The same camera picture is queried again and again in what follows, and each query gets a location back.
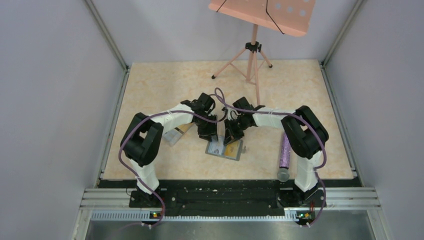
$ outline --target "beige table surface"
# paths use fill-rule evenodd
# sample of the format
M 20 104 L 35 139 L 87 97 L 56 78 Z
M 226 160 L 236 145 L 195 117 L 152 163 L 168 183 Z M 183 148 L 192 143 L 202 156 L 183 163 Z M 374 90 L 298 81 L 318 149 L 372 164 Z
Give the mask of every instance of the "beige table surface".
M 309 106 L 327 129 L 327 164 L 318 171 L 324 179 L 352 179 L 342 138 L 336 123 L 330 99 L 317 60 L 272 60 L 259 70 L 261 104 L 270 108 L 297 109 Z M 131 67 L 122 106 L 116 124 L 104 179 L 132 179 L 134 176 L 118 161 L 120 141 L 133 116 L 146 115 L 175 107 L 183 100 L 197 99 L 202 92 L 213 93 L 220 87 L 229 104 L 241 97 L 256 106 L 255 86 L 248 84 L 233 67 L 225 69 L 212 80 L 213 72 L 223 61 L 134 63 Z M 240 69 L 246 61 L 234 62 Z M 217 102 L 214 112 L 224 115 Z M 218 134 L 224 134 L 224 123 L 218 125 Z M 239 161 L 205 154 L 207 141 L 197 135 L 193 126 L 174 146 L 162 141 L 154 160 L 158 179 L 276 179 L 282 130 L 271 127 L 250 127 L 244 131 L 246 152 Z M 296 161 L 292 151 L 290 178 L 296 176 Z

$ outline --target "tripod clamp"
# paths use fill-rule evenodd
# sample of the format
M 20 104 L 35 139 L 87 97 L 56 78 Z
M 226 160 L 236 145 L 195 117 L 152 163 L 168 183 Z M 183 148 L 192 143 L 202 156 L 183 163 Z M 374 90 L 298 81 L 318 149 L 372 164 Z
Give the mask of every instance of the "tripod clamp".
M 259 44 L 258 41 L 255 44 L 252 44 L 251 42 L 247 42 L 245 45 L 245 48 L 251 51 L 252 53 L 254 52 L 260 53 L 262 49 L 262 44 Z

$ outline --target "wall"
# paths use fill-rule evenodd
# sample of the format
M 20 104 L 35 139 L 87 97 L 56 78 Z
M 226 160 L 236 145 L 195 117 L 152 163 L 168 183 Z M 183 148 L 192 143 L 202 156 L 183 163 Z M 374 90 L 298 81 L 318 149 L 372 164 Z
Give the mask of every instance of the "wall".
M 422 239 L 424 1 L 369 0 L 328 66 L 361 178 L 395 239 Z
M 81 0 L 2 0 L 0 43 L 0 239 L 70 239 L 123 71 Z
M 94 0 L 124 59 L 133 62 L 229 60 L 252 37 L 251 23 L 216 13 L 209 0 Z M 356 0 L 317 0 L 304 37 L 260 27 L 270 59 L 323 60 Z

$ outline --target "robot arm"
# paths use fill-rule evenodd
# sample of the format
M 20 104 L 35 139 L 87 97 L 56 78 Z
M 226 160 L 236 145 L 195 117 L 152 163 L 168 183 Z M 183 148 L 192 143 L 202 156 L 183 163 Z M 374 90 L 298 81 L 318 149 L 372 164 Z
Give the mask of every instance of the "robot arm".
M 297 110 L 291 111 L 272 109 L 265 106 L 257 106 L 254 108 L 251 104 L 249 104 L 245 97 L 234 102 L 233 106 L 238 109 L 261 112 L 294 113 L 295 115 L 302 117 L 314 128 L 324 144 L 329 139 L 327 130 L 323 127 L 312 110 L 307 106 L 301 106 Z M 314 167 L 319 165 L 322 151 L 311 130 L 303 130 L 302 125 L 303 123 L 292 116 L 246 113 L 240 111 L 237 119 L 225 120 L 224 145 L 241 139 L 244 136 L 243 130 L 246 130 L 249 127 L 268 126 L 284 129 L 291 148 L 296 153 L 297 157 L 297 174 L 294 179 L 294 183 L 305 193 L 314 188 L 318 183 Z
M 215 105 L 215 101 L 206 93 L 202 93 L 198 99 L 182 101 L 166 112 L 186 111 L 216 121 L 217 116 L 210 114 L 213 110 L 211 108 L 213 105 Z M 155 190 L 159 186 L 155 167 L 152 162 L 158 155 L 161 138 L 164 133 L 183 124 L 195 123 L 197 133 L 201 139 L 211 141 L 218 137 L 216 123 L 207 122 L 190 113 L 176 112 L 152 117 L 137 129 L 123 148 L 125 156 L 131 162 L 132 168 L 137 172 L 140 179 L 152 190 Z M 141 112 L 134 116 L 122 138 L 121 145 L 130 132 L 145 118 L 147 116 Z M 140 133 L 146 133 L 145 137 L 140 136 Z M 140 182 L 137 182 L 137 186 L 143 192 L 152 194 Z

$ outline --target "gray floor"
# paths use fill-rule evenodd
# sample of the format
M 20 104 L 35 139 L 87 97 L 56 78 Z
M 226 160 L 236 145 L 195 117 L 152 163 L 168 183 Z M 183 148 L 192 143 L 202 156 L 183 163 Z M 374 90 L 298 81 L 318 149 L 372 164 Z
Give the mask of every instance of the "gray floor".
M 86 240 L 374 240 L 366 211 L 326 211 L 312 228 L 293 222 L 164 222 L 116 232 L 123 221 L 92 221 Z

